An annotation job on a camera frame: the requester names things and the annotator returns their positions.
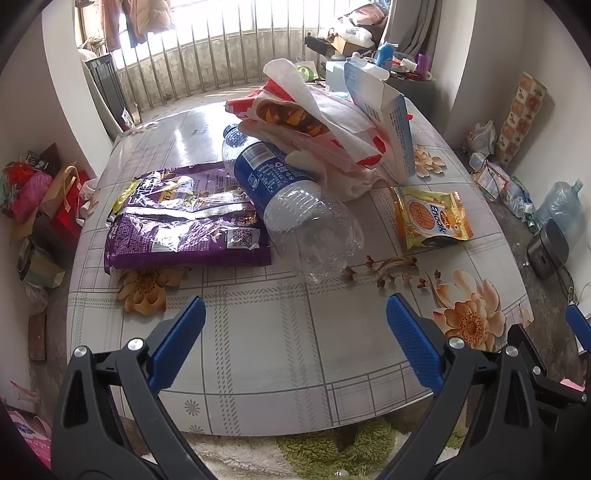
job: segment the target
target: qr code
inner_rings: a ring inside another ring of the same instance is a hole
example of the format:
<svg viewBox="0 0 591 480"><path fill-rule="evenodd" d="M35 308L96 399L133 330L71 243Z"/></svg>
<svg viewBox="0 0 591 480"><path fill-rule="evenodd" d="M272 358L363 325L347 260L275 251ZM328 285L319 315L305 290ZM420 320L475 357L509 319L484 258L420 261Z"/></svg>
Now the qr code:
<svg viewBox="0 0 591 480"><path fill-rule="evenodd" d="M228 230L228 248L259 248L260 230L258 228L233 228Z"/></svg>

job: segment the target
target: gift bag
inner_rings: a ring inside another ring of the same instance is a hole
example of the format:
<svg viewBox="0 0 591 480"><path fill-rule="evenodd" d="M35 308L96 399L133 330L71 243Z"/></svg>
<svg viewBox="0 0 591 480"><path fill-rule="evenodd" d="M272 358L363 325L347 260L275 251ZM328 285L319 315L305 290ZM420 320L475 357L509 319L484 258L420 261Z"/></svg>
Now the gift bag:
<svg viewBox="0 0 591 480"><path fill-rule="evenodd" d="M61 203L50 221L57 234L72 248L76 248L82 232L82 227L76 222L76 212L80 209L80 189L82 184L88 180L89 177L84 171L78 173L74 166L66 168L64 175L62 175Z"/></svg>

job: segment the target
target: printed flower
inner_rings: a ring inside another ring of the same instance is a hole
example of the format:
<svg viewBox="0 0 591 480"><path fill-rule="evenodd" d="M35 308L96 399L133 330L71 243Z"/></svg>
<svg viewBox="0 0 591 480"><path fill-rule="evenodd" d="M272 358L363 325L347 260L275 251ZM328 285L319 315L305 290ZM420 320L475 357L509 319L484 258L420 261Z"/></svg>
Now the printed flower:
<svg viewBox="0 0 591 480"><path fill-rule="evenodd" d="M472 348L493 351L495 337L503 334L505 314L499 308L495 286L477 282L465 270L454 270L453 284L440 283L434 291L441 309L433 320L446 337L461 337Z"/></svg>
<svg viewBox="0 0 591 480"><path fill-rule="evenodd" d="M414 166L417 175L422 179L430 176L430 172L443 173L445 162L439 157L432 157L429 152L421 152L414 148Z"/></svg>
<svg viewBox="0 0 591 480"><path fill-rule="evenodd" d="M147 270L123 270L120 280L123 286L117 294L125 300L124 310L151 315L157 310L166 310L164 286L178 287L183 279L182 270L150 268Z"/></svg>
<svg viewBox="0 0 591 480"><path fill-rule="evenodd" d="M199 408L199 404L194 401L194 400L187 400L185 402L185 411L191 415L192 417L196 417L199 412L200 412L200 408Z"/></svg>

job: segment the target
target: purple snack bag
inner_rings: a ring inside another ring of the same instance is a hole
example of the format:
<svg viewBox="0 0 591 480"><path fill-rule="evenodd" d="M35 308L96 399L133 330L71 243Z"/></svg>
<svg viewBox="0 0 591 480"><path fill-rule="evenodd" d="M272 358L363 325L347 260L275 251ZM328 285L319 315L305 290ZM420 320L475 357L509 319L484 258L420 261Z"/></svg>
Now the purple snack bag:
<svg viewBox="0 0 591 480"><path fill-rule="evenodd" d="M105 271L184 265L270 265L262 219L222 163L133 180L111 213Z"/></svg>

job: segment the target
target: yellow snack bag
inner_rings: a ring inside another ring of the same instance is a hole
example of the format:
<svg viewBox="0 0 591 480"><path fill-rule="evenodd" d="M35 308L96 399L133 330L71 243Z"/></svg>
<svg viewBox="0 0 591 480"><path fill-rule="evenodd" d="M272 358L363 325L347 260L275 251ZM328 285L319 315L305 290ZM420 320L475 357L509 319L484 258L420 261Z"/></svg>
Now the yellow snack bag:
<svg viewBox="0 0 591 480"><path fill-rule="evenodd" d="M400 243L414 247L438 247L468 240L472 229L458 192L440 193L412 187L391 187Z"/></svg>

